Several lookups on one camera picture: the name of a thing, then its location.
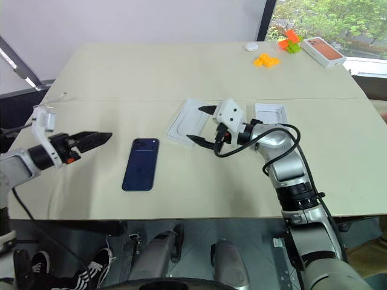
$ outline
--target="tree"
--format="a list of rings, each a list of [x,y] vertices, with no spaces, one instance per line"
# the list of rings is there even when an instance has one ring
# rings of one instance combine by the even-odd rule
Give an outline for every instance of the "tree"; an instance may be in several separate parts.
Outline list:
[[[360,35],[373,38],[372,44],[385,40],[387,0],[285,0],[276,6],[273,23],[286,23],[304,38],[320,36],[348,51]],[[379,55],[387,52],[380,47],[366,49]]]

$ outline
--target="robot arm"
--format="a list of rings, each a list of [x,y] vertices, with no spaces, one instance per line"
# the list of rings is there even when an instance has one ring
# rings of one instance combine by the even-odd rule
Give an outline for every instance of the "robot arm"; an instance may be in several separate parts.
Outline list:
[[[28,289],[33,275],[30,273],[28,254],[12,251],[16,245],[16,232],[11,229],[8,216],[8,193],[14,187],[38,177],[41,170],[80,159],[80,153],[105,144],[112,133],[81,132],[72,136],[59,133],[47,138],[52,132],[54,114],[43,107],[33,112],[32,131],[40,145],[27,150],[15,149],[0,156],[0,288],[6,287],[4,279],[11,279],[19,289]]]
[[[343,261],[345,253],[329,221],[327,209],[317,192],[306,160],[293,149],[300,139],[287,130],[286,124],[262,124],[252,120],[243,123],[243,111],[233,101],[222,101],[218,106],[199,110],[213,115],[218,124],[215,143],[188,135],[198,145],[212,149],[218,157],[227,157],[245,147],[252,147],[265,159],[264,172],[277,192],[287,231],[285,246],[293,266],[298,270],[305,289],[370,289],[362,278]],[[220,154],[224,143],[233,147]]]

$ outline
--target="white shoelace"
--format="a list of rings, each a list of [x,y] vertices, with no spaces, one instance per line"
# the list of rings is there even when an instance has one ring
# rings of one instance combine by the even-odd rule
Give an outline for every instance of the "white shoelace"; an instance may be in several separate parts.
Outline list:
[[[85,290],[86,287],[87,287],[87,282],[78,276],[77,285],[72,290]]]
[[[34,273],[40,273],[42,271],[42,263],[37,263],[35,265],[32,266],[32,271]]]
[[[108,263],[108,266],[102,271],[99,279],[98,279],[98,284],[97,284],[97,289],[99,289],[101,287],[101,284],[103,282],[103,280],[105,279],[108,271],[110,270],[110,266],[111,264],[116,260],[116,257],[113,257],[112,256],[112,251],[110,249],[110,244],[109,244],[109,239],[108,239],[108,236],[106,236],[106,244],[108,246],[108,249],[109,249],[109,263]]]
[[[92,261],[88,266],[90,277],[93,278],[98,272],[102,270],[102,268],[103,266],[101,264]],[[79,277],[84,279],[84,281],[89,282],[89,276],[86,271],[79,274]]]

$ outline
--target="yellow building block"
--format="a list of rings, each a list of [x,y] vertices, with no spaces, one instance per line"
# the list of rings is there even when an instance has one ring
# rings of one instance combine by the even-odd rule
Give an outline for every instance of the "yellow building block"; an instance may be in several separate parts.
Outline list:
[[[267,53],[262,53],[259,58],[254,60],[253,64],[256,66],[266,66],[267,68],[271,68],[272,66],[275,66],[279,64],[280,61],[276,57],[270,57]]]

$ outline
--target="smartphone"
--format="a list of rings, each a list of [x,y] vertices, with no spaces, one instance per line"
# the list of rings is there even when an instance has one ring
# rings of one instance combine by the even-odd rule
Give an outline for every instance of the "smartphone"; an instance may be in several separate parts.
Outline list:
[[[158,153],[158,139],[135,139],[132,143],[122,189],[146,191],[153,187]]]

